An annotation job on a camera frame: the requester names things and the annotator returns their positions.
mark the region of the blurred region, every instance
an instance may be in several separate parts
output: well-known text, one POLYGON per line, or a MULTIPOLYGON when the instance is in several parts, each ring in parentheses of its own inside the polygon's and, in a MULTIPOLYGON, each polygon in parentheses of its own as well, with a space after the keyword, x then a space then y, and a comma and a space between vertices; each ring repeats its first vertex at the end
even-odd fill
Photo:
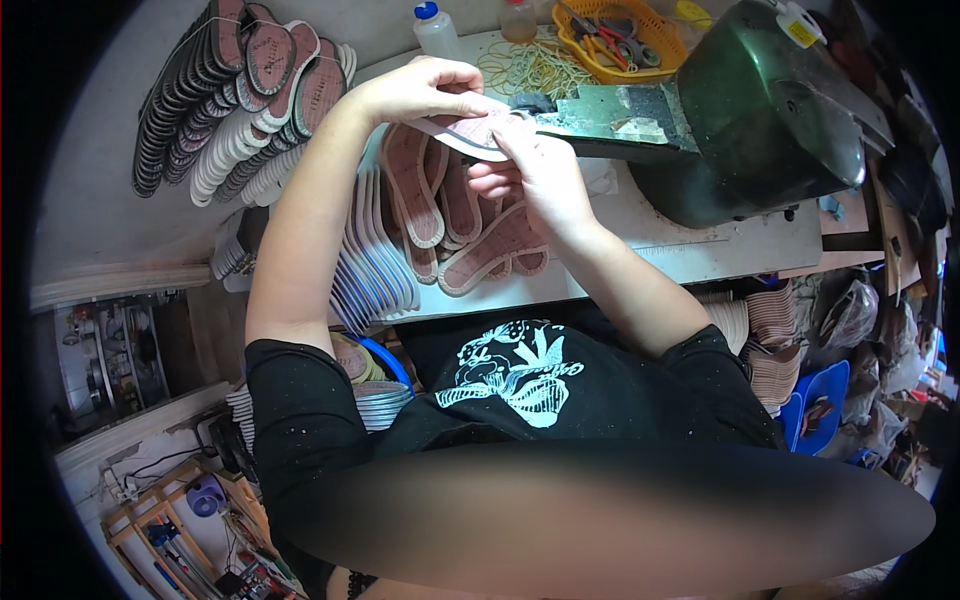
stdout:
POLYGON ((310 554, 431 588, 665 598, 785 587, 911 549, 932 507, 862 468, 746 446, 461 446, 322 475, 272 525, 310 554))

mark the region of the black t-shirt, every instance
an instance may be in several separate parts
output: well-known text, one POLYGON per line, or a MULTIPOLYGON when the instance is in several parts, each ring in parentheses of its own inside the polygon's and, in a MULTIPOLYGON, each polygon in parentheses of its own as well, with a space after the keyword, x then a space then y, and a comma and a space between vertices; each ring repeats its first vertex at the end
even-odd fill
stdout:
MULTIPOLYGON (((267 513, 319 472, 457 444, 639 438, 786 449, 743 363, 713 325, 658 361, 556 322, 518 319, 483 329, 440 326, 412 341, 418 376, 431 393, 370 435, 347 374, 326 352, 274 340, 247 346, 256 471, 267 513), (457 334, 459 351, 447 351, 457 334)), ((333 565, 278 532, 273 539, 310 598, 325 598, 333 565)))

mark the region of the woman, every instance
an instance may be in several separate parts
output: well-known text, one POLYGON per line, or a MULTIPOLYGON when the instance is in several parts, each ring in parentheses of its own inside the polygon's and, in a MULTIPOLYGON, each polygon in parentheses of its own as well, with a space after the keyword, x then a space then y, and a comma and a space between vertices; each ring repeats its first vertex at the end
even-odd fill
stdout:
MULTIPOLYGON (((485 114, 442 89, 483 93, 483 77, 465 63, 423 58, 344 96, 314 133, 264 234, 246 357, 268 513, 280 494, 321 470, 456 444, 626 437, 783 448, 742 363, 700 303, 594 218, 573 149, 506 129, 496 137, 513 160, 474 165, 469 185, 488 199, 526 201, 530 226, 595 306, 399 326, 430 394, 410 402, 387 431, 367 435, 347 375, 331 357, 333 272, 373 128, 485 114)), ((279 536, 275 543, 312 600, 356 597, 367 585, 383 598, 428 593, 350 576, 279 536)), ((466 597, 448 593, 429 595, 466 597)))

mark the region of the blue bottle cap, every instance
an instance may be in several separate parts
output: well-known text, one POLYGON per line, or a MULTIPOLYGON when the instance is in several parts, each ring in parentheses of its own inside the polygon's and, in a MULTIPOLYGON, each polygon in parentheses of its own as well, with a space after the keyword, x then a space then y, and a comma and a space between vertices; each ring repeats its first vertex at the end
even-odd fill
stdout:
POLYGON ((438 12, 436 2, 424 2, 414 7, 414 16, 418 19, 432 19, 438 12))

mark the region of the sewing machine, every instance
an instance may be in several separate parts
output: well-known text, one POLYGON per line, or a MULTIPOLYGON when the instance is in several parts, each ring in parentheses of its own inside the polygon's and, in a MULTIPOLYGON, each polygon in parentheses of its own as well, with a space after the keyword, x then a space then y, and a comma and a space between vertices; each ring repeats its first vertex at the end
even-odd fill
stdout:
POLYGON ((893 147, 882 110, 802 48, 756 0, 732 7, 669 80, 584 85, 539 129, 579 156, 626 160, 637 187, 672 221, 707 228, 793 209, 857 187, 866 154, 893 147))

